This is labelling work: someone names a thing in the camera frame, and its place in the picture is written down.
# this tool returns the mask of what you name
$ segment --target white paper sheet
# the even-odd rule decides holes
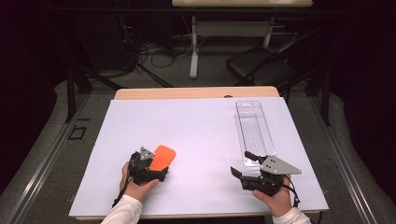
[[[326,210],[317,178],[279,97],[112,101],[92,150],[69,216],[105,217],[119,193],[121,167],[140,147],[159,145],[177,154],[164,182],[143,201],[142,217],[218,216],[267,213],[268,207],[243,190],[230,167],[243,166],[235,102],[257,100],[267,118],[276,155],[302,170],[291,180],[303,211]]]

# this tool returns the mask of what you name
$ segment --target chair leg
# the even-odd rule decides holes
[[[234,86],[254,86],[254,78],[253,77],[243,78],[233,85]]]
[[[324,83],[323,83],[323,89],[322,89],[322,102],[321,102],[320,114],[321,114],[324,122],[328,126],[331,125],[330,121],[329,121],[330,79],[331,79],[330,72],[325,71]]]
[[[68,123],[76,113],[76,96],[75,96],[73,69],[70,69],[69,72],[67,73],[66,84],[67,84],[67,118],[65,122]]]
[[[289,88],[288,91],[286,92],[286,99],[285,99],[286,104],[289,103],[290,92],[291,92],[291,88]]]

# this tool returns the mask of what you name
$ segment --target wire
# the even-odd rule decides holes
[[[192,38],[191,38],[192,37],[192,33],[190,31],[189,25],[186,22],[186,18],[184,18],[184,17],[182,17],[182,18],[183,18],[184,24],[186,25],[186,29],[187,29],[187,32],[188,32],[189,37],[190,37],[190,47],[189,47],[189,51],[187,51],[187,53],[182,54],[182,55],[178,54],[177,57],[183,57],[183,56],[189,55],[191,50],[192,50],[192,46],[193,46]]]
[[[158,67],[158,68],[165,68],[165,67],[171,66],[171,65],[174,63],[176,57],[175,57],[175,55],[173,54],[173,52],[170,52],[170,53],[171,53],[172,61],[171,61],[169,64],[163,65],[163,66],[156,65],[156,64],[154,63],[154,56],[157,55],[156,53],[154,53],[154,54],[151,55],[151,60],[150,60],[151,64],[152,64],[154,67]]]
[[[155,74],[153,74],[152,72],[150,72],[145,66],[143,66],[140,63],[136,64],[138,67],[140,67],[143,71],[145,71],[152,79],[154,79],[156,82],[158,82],[160,85],[162,85],[163,87],[166,88],[173,88],[174,86],[172,86],[171,84],[167,83],[166,81],[164,81],[163,79],[161,79],[160,77],[156,76]]]
[[[91,52],[91,50],[88,48],[88,46],[87,46],[87,44],[86,44],[86,41],[85,41],[84,38],[82,37],[82,35],[81,35],[81,33],[80,33],[78,27],[77,27],[76,24],[75,24],[75,21],[74,21],[74,20],[72,21],[72,20],[70,19],[70,17],[68,17],[68,16],[66,17],[66,21],[67,21],[67,23],[69,24],[69,26],[71,27],[71,30],[73,31],[73,33],[74,33],[74,34],[76,35],[76,37],[78,38],[79,42],[82,44],[82,46],[83,46],[84,49],[86,50],[87,54],[90,56],[91,61],[92,61],[97,67],[99,67],[100,69],[104,69],[103,66],[102,66],[101,64],[99,64],[99,62],[97,62],[96,59],[95,59],[95,57],[92,55],[92,52]],[[121,28],[121,26],[122,26],[121,21],[120,21],[120,17],[119,17],[119,26],[120,26],[120,28]],[[132,55],[131,53],[127,53],[127,57],[128,57],[129,60],[130,60],[130,64],[129,64],[126,68],[122,69],[119,73],[113,74],[113,75],[110,75],[110,76],[106,76],[106,78],[123,77],[123,76],[125,76],[125,75],[131,73],[131,72],[134,70],[134,58],[133,58],[133,55]]]
[[[183,57],[183,56],[188,55],[190,53],[190,51],[191,51],[191,47],[187,48],[189,41],[185,41],[183,39],[179,39],[179,41],[184,42],[184,47],[183,48],[174,47],[174,49],[181,49],[180,52],[176,53],[176,56],[177,57]]]
[[[128,171],[126,173],[127,179],[130,178],[129,177],[129,167],[132,165],[133,165],[133,162],[132,162],[132,156],[131,156],[131,159],[129,159]],[[120,199],[122,198],[122,195],[125,193],[126,188],[128,187],[129,183],[131,183],[132,180],[133,180],[132,178],[130,178],[128,181],[125,180],[124,187],[122,188],[122,190],[120,190],[119,196],[114,200],[114,203],[113,203],[113,205],[111,205],[111,207],[116,206],[116,204],[120,201]]]
[[[323,211],[320,211],[320,212],[319,212],[318,221],[315,222],[314,220],[312,220],[312,218],[310,218],[311,223],[313,223],[313,224],[320,224],[320,221],[321,221],[321,219],[322,219],[322,216],[323,216]]]
[[[265,181],[268,181],[268,182],[270,182],[270,183],[273,183],[273,184],[275,184],[275,185],[278,185],[278,186],[280,186],[280,187],[283,187],[283,188],[286,188],[286,189],[290,190],[290,191],[294,194],[294,203],[293,203],[293,207],[298,207],[298,204],[299,204],[301,201],[300,201],[300,199],[299,199],[299,197],[298,197],[298,195],[297,195],[297,191],[295,190],[295,187],[294,187],[294,185],[293,185],[293,182],[291,182],[291,180],[290,180],[290,178],[289,178],[288,176],[286,176],[286,175],[283,175],[283,176],[285,176],[285,177],[289,180],[289,182],[291,183],[292,188],[289,187],[289,186],[287,186],[287,185],[284,185],[284,184],[279,184],[279,183],[277,183],[277,182],[275,182],[274,180],[269,179],[269,178],[265,178]]]

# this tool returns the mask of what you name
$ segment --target wooden table edge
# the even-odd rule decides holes
[[[279,97],[279,93],[272,86],[120,89],[116,92],[114,99],[199,99],[223,98],[226,96]]]

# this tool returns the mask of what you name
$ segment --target desk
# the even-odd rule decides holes
[[[119,90],[69,216],[103,219],[118,195],[121,166],[140,147],[155,149],[158,145],[174,149],[177,155],[165,181],[143,202],[141,218],[269,214],[268,207],[242,190],[231,175],[230,166],[244,169],[234,122],[234,102],[238,100],[262,102],[278,157],[302,169],[301,175],[292,178],[302,201],[299,207],[305,212],[327,210],[290,112],[276,89],[208,87]],[[279,135],[284,132],[286,139]]]
[[[174,7],[311,7],[312,0],[173,0]],[[192,56],[190,78],[198,76],[198,35],[265,36],[268,48],[275,18],[269,21],[197,21],[192,16]]]

